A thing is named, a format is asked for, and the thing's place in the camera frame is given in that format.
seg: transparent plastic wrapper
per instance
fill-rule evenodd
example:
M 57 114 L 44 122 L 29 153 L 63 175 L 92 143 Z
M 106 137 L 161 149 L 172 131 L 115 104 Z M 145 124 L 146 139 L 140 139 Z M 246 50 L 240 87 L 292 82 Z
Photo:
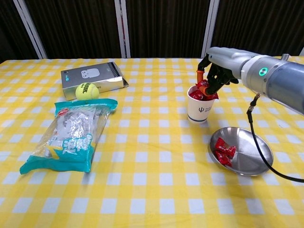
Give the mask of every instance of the transparent plastic wrapper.
M 21 174 L 39 168 L 90 172 L 96 144 L 117 101 L 94 99 L 55 106 L 55 119 L 21 166 Z

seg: black cable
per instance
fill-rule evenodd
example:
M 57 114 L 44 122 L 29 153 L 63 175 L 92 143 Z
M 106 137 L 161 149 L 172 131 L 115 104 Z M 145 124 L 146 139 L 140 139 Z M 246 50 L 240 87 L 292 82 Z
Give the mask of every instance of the black cable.
M 255 131 L 253 129 L 253 119 L 252 119 L 252 110 L 254 108 L 254 106 L 256 106 L 257 104 L 257 100 L 258 98 L 260 97 L 260 94 L 257 94 L 254 98 L 254 100 L 250 103 L 250 107 L 248 108 L 247 110 L 247 116 L 248 116 L 248 121 L 250 123 L 250 128 L 251 128 L 251 133 L 252 133 L 252 137 L 256 143 L 256 148 L 263 160 L 263 162 L 265 163 L 265 165 L 272 171 L 274 172 L 276 175 L 280 176 L 280 177 L 283 177 L 287 180 L 290 180 L 290 181 L 296 181 L 296 182 L 301 182 L 301 183 L 304 183 L 304 179 L 300 179 L 300 178 L 295 178 L 295 177 L 290 177 L 290 176 L 286 176 L 282 173 L 280 173 L 279 171 L 275 170 L 274 168 L 272 168 L 272 166 L 267 162 L 266 158 L 264 157 L 259 145 L 258 145 L 258 142 L 257 142 L 257 138 L 256 138 L 256 134 L 255 134 Z

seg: yellow checkered tablecloth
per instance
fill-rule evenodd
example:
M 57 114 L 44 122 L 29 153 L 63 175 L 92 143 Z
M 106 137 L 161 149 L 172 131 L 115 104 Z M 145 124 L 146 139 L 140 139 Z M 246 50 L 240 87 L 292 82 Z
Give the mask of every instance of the yellow checkered tablecloth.
M 0 226 L 289 227 L 304 226 L 304 185 L 275 176 L 238 176 L 207 152 L 225 126 L 249 129 L 253 93 L 225 86 L 204 125 L 187 120 L 186 92 L 199 59 L 114 59 L 130 87 L 117 99 L 92 171 L 19 168 L 64 101 L 60 71 L 112 59 L 6 61 L 0 65 Z M 292 61 L 304 63 L 301 57 Z M 304 178 L 304 117 L 261 98 L 256 133 L 270 143 L 274 167 Z

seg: green indicator light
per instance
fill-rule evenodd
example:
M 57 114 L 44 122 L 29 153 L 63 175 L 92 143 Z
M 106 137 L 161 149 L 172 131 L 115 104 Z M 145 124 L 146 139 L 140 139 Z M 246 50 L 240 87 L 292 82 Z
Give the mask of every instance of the green indicator light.
M 258 74 L 263 77 L 266 73 L 268 72 L 268 68 L 264 67 L 262 69 L 260 69 L 260 71 L 258 72 Z

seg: robotic arm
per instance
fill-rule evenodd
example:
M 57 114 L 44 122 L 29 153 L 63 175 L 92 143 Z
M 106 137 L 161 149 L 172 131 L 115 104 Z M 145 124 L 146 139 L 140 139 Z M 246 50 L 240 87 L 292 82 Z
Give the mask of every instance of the robotic arm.
M 198 65 L 198 80 L 211 64 L 204 95 L 216 93 L 223 85 L 243 84 L 256 93 L 304 115 L 304 65 L 257 53 L 226 47 L 211 47 Z

